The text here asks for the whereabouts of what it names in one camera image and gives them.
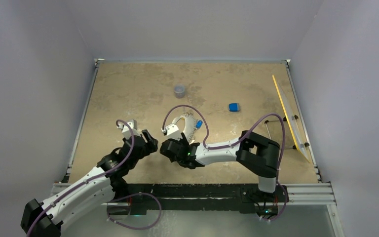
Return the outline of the metal key organizer plate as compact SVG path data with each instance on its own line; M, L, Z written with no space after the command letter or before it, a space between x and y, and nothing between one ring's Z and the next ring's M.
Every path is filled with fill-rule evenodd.
M194 133L196 131L195 126L196 126L196 123L197 123L197 119L191 113L184 113L181 116L175 117L172 120L172 123L174 123L174 124L176 124L178 126L178 123L180 121L183 121L185 123L184 129L183 130L179 129L180 132L181 132L181 136L182 136L182 133L183 133L184 136L185 136L185 138L186 138L186 140L188 142L192 141Z

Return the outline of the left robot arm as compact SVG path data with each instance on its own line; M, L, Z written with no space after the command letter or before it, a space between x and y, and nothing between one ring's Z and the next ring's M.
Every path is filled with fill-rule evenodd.
M26 235L59 237L70 224L101 204L131 201L134 194L123 177L139 160L157 151L158 140L143 130L123 142L63 191L43 201L29 201L20 224Z

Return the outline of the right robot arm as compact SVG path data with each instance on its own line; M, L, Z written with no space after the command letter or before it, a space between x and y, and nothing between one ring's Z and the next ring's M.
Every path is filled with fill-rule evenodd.
M160 153L189 169L218 162L238 162L258 176L260 199L269 201L276 196L280 145L254 132L246 130L239 139L206 146L190 144L184 135L179 140L169 138L162 143Z

